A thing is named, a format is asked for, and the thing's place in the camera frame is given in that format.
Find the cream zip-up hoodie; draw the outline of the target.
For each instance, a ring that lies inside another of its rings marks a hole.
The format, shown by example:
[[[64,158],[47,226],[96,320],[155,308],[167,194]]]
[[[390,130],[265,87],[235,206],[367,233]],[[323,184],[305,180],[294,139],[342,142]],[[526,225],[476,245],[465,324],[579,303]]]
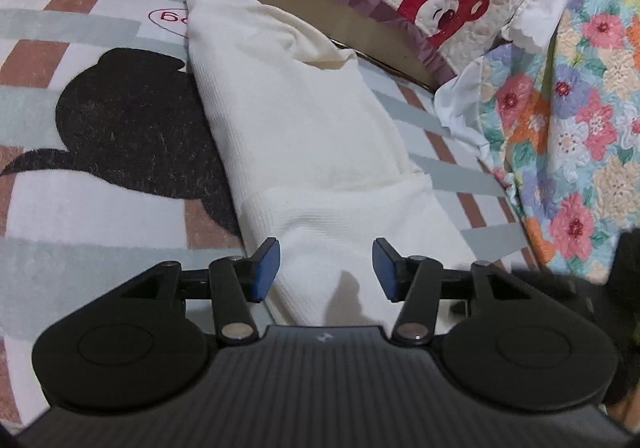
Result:
[[[278,324],[390,327],[372,268],[383,238],[448,268],[473,253],[410,160],[356,56],[257,0],[186,0],[189,58],[246,249],[281,246]]]

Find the checkered play mat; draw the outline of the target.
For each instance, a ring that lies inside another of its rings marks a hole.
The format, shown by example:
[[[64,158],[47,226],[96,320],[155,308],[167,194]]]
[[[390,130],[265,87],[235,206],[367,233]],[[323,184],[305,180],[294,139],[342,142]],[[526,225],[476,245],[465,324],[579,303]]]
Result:
[[[183,0],[1,0],[1,420],[47,402],[32,344],[161,260],[242,251]]]

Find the floral quilted blanket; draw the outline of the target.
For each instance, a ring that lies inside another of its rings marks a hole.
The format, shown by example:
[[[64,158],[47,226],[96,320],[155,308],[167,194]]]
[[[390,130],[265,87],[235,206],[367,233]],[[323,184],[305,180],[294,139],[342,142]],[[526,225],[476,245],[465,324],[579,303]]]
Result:
[[[639,223],[639,0],[535,0],[435,94],[435,111],[506,189],[544,268],[608,278]]]

